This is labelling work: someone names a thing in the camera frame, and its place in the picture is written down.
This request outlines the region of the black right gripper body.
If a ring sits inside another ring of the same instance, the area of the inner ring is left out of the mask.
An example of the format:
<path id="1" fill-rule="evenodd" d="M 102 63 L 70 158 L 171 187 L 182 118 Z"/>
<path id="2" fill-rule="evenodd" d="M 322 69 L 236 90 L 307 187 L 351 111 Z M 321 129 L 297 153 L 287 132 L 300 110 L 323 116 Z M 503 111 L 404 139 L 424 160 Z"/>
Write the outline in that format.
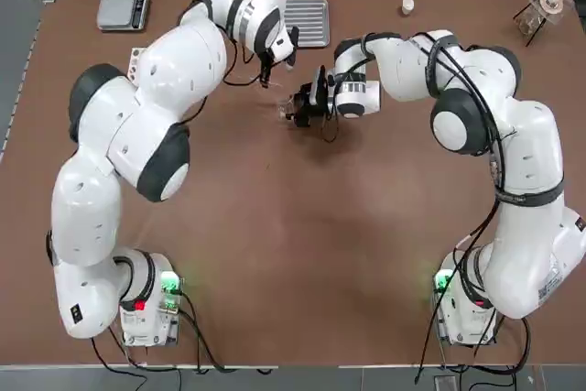
<path id="1" fill-rule="evenodd" d="M 299 112 L 296 127 L 310 127 L 310 121 L 314 117 L 323 117 L 328 114 L 328 87 L 316 83 L 304 83 L 300 86 L 302 100 L 295 102 L 294 112 Z"/>

